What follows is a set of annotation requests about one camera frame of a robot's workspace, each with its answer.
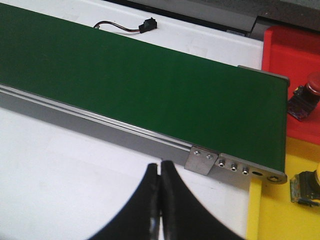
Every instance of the black rubber part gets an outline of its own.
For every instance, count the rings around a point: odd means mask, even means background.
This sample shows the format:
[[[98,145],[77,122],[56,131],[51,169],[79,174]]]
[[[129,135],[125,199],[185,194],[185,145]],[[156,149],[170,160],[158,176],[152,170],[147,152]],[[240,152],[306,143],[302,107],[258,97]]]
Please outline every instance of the black rubber part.
[[[159,185],[157,164],[151,163],[126,205],[89,240],[157,240],[160,221]]]
[[[172,161],[161,163],[161,209],[166,240],[242,240],[212,216],[180,178]]]

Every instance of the white surface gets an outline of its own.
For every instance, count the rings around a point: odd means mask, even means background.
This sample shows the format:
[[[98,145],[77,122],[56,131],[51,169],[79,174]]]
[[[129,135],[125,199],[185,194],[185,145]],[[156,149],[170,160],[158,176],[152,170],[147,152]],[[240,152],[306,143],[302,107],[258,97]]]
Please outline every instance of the white surface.
[[[216,60],[259,69],[262,43],[98,0],[2,0],[14,6],[93,26],[101,20],[135,28],[153,17],[158,29],[129,35]],[[0,239],[81,240],[121,209],[148,163],[160,160],[3,108],[0,94]],[[177,166],[202,204],[245,236],[248,189]]]

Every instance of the green belt surface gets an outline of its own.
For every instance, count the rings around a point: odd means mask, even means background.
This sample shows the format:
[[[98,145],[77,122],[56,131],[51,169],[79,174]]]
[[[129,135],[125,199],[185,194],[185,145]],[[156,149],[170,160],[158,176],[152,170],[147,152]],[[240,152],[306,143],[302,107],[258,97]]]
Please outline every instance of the green belt surface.
[[[0,36],[4,86],[285,170],[279,77],[6,4]]]

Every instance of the yellow plastic part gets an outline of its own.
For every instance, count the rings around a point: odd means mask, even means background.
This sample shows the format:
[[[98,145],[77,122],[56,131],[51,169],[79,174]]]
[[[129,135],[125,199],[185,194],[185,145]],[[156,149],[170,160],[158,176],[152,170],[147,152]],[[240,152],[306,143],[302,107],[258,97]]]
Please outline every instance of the yellow plastic part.
[[[319,161],[320,145],[287,138],[285,171],[288,179],[303,171],[315,171]],[[259,196],[258,191],[258,186],[250,187],[248,240],[320,239],[320,207],[291,202],[289,181],[282,185],[263,183],[257,203],[253,198]],[[252,208],[259,208],[259,211],[251,211]],[[258,228],[253,224],[257,219]]]
[[[318,177],[318,183],[320,183],[320,163],[318,164],[318,167],[316,169],[316,176]]]
[[[246,228],[246,239],[257,240],[259,229],[259,211],[261,202],[261,186],[260,179],[253,178],[249,187],[249,206],[248,206],[248,219]]]

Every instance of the stainless steel bracket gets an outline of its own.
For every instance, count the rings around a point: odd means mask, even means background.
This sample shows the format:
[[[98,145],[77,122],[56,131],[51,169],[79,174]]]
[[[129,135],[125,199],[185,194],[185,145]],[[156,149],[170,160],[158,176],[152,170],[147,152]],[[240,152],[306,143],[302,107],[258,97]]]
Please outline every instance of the stainless steel bracket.
[[[191,147],[184,168],[198,174],[208,175],[214,166],[273,184],[287,182],[287,175],[283,172],[225,153],[218,153],[195,146]]]
[[[208,175],[218,156],[218,153],[192,146],[184,168],[198,174]]]

